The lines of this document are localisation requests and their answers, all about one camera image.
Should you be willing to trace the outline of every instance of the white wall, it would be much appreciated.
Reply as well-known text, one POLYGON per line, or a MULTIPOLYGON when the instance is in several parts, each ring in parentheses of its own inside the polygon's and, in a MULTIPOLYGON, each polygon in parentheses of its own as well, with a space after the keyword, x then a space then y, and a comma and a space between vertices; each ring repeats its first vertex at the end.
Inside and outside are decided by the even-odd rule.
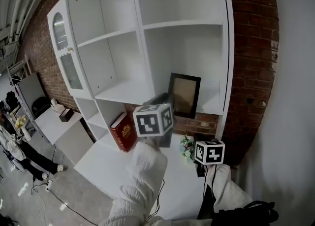
POLYGON ((10 85, 8 73, 0 76, 0 101, 5 100, 6 93, 13 91, 13 87, 10 85))
POLYGON ((254 199, 275 201, 274 225, 315 220, 315 0, 277 0, 280 46, 268 107, 240 166, 254 199))

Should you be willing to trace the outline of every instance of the picture frame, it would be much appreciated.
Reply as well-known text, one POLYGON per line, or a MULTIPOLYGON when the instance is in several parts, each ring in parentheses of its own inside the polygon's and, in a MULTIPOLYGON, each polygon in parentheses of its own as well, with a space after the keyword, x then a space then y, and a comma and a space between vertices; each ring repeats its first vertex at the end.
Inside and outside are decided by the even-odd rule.
POLYGON ((171 73, 168 93, 173 96, 174 115, 195 118, 201 78, 171 73))

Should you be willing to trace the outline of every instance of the book spine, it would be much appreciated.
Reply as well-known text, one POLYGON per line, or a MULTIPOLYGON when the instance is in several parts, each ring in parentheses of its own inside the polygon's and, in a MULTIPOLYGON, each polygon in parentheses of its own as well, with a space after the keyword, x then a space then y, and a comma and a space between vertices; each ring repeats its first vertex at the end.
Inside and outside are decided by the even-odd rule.
POLYGON ((124 152, 127 153, 128 151, 127 151, 127 149, 125 148, 124 144, 122 143, 121 139, 119 138, 118 132, 116 131, 116 129, 112 129, 112 132, 113 132, 113 135, 114 135, 114 137, 115 137, 115 141, 116 141, 118 147, 119 147, 122 151, 124 151, 124 152))

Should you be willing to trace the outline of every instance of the glass panel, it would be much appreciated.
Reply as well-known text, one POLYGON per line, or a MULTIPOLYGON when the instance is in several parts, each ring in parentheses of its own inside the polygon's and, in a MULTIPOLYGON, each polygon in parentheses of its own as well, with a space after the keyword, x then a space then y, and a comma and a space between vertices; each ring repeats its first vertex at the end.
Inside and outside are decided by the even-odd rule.
POLYGON ((63 17, 60 13, 57 13, 54 17, 54 32, 58 50, 62 50, 67 47, 68 40, 64 30, 63 17))
POLYGON ((70 87, 76 90, 82 90, 83 88, 77 70, 75 69, 71 54, 61 56, 61 62, 67 75, 70 87))

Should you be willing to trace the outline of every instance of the white shoe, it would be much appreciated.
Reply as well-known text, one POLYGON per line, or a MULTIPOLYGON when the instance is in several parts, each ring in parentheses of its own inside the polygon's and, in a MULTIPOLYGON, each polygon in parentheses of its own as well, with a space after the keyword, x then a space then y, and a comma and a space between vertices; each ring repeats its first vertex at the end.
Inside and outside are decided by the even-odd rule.
POLYGON ((62 171, 63 171, 63 165, 58 165, 57 172, 62 172, 62 171))

